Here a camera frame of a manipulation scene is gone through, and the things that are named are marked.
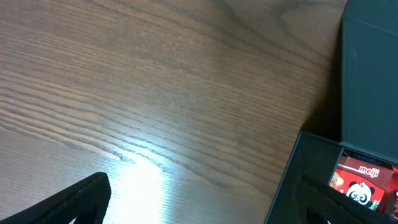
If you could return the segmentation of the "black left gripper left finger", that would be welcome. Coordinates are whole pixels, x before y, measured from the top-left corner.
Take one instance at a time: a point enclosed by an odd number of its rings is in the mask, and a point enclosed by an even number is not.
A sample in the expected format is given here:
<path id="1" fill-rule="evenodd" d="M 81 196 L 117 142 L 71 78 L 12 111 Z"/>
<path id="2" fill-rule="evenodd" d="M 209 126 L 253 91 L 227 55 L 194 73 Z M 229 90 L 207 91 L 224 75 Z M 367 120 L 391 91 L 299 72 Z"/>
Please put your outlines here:
<path id="1" fill-rule="evenodd" d="M 96 172 L 1 224 L 102 224 L 110 198 L 107 173 Z"/>

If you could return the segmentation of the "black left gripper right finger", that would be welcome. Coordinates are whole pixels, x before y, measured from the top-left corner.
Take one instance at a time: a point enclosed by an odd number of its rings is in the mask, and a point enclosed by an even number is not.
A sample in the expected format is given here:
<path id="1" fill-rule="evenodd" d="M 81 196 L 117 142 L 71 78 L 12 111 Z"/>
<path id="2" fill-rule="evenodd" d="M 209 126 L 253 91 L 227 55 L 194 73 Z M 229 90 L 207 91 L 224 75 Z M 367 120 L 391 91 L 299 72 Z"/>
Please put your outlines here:
<path id="1" fill-rule="evenodd" d="M 295 184 L 294 210 L 299 223 L 395 224 L 317 179 L 303 176 Z"/>

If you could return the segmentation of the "red Hello Panda pack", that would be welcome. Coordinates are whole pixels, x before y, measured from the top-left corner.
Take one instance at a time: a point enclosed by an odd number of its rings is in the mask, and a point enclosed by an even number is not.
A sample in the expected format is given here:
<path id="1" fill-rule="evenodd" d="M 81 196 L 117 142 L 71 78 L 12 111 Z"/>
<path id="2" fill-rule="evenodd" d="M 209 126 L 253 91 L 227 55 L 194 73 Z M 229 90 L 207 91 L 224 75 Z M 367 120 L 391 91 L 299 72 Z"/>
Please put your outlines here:
<path id="1" fill-rule="evenodd" d="M 341 156 L 329 186 L 364 207 L 376 210 L 392 175 L 390 167 Z"/>

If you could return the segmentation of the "black box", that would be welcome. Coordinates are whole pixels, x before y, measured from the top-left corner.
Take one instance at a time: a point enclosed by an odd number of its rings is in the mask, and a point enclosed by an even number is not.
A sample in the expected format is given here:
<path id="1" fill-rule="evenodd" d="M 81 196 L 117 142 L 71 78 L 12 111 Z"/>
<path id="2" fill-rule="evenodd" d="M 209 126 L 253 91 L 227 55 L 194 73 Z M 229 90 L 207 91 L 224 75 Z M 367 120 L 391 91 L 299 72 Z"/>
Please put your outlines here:
<path id="1" fill-rule="evenodd" d="M 397 167 L 397 2 L 348 1 L 340 40 L 341 118 L 314 124 L 338 139 L 299 131 L 266 223 L 299 223 L 296 182 L 306 176 L 329 186 L 341 156 Z"/>

